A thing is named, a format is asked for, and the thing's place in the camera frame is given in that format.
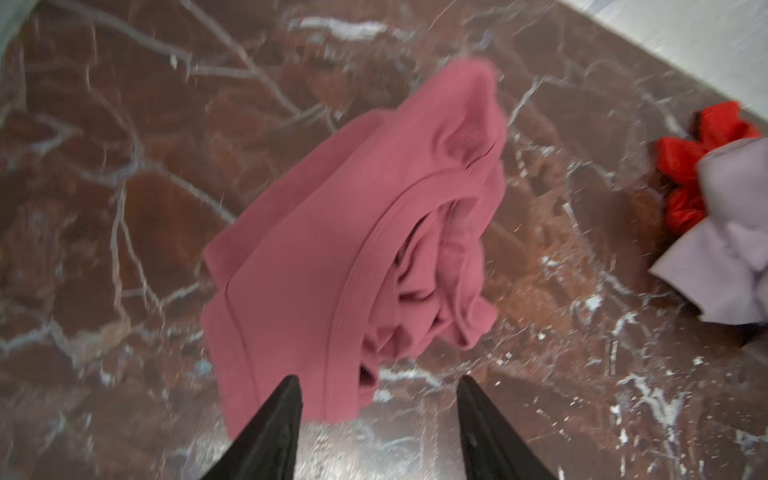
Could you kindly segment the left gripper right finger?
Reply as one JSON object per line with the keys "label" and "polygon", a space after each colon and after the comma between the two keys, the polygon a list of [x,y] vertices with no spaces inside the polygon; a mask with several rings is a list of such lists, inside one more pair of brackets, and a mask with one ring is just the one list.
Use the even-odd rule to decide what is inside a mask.
{"label": "left gripper right finger", "polygon": [[467,479],[556,479],[471,376],[456,392]]}

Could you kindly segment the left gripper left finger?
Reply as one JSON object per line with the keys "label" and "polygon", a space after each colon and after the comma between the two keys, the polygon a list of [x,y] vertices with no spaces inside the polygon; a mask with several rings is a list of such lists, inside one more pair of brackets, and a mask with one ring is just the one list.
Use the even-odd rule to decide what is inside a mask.
{"label": "left gripper left finger", "polygon": [[292,480],[302,408],[299,378],[289,375],[202,480]]}

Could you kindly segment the dark pink cloth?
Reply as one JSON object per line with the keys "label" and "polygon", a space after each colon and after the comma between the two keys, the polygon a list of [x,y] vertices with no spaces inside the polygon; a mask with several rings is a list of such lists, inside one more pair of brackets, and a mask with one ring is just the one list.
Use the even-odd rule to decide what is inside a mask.
{"label": "dark pink cloth", "polygon": [[490,62],[451,61],[325,140],[206,247],[217,290],[202,327],[231,437],[287,376],[305,420],[347,421],[382,363],[490,330],[481,237],[506,189],[497,85]]}

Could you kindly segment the light lilac cloth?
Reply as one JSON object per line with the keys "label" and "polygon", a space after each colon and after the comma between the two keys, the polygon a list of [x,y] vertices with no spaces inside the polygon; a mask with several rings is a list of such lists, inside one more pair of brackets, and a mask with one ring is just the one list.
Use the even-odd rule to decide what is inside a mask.
{"label": "light lilac cloth", "polygon": [[700,310],[725,325],[767,322],[767,140],[745,139],[697,165],[707,217],[652,265]]}

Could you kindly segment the red cloth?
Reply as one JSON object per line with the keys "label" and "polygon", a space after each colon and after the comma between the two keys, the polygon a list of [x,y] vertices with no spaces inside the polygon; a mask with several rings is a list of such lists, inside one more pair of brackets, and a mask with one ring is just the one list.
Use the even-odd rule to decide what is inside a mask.
{"label": "red cloth", "polygon": [[662,137],[657,141],[658,169],[674,184],[665,207],[666,226],[672,234],[685,234],[707,216],[697,164],[720,147],[761,136],[753,124],[740,117],[740,112],[735,101],[707,107],[695,115],[691,140]]}

